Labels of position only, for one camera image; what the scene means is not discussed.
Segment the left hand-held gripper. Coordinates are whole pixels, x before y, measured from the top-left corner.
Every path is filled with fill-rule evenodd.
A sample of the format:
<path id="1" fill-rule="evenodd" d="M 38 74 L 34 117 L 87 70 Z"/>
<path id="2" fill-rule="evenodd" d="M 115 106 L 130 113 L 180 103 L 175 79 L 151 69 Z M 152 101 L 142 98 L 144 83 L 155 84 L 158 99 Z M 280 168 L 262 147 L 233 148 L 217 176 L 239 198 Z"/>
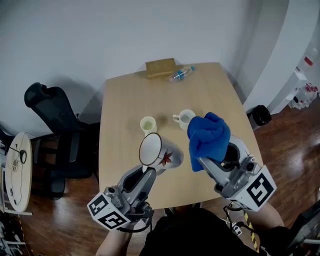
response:
<path id="1" fill-rule="evenodd" d="M 154 210 L 147 199 L 156 177 L 152 167 L 133 167 L 117 185 L 107 186 L 87 204 L 91 218 L 108 230 L 132 230 L 140 221 L 143 230 L 152 228 Z"/>

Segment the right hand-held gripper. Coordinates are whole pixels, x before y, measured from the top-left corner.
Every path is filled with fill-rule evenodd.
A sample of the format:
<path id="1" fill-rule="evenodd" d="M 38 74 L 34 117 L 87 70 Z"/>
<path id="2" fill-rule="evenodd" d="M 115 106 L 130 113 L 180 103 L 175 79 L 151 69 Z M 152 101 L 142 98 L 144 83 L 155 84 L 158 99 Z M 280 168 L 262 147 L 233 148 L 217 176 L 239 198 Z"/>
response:
<path id="1" fill-rule="evenodd" d="M 198 162 L 215 180 L 214 190 L 245 210 L 259 211 L 277 189 L 267 166 L 261 166 L 236 136 L 230 137 L 223 161 L 200 157 Z"/>

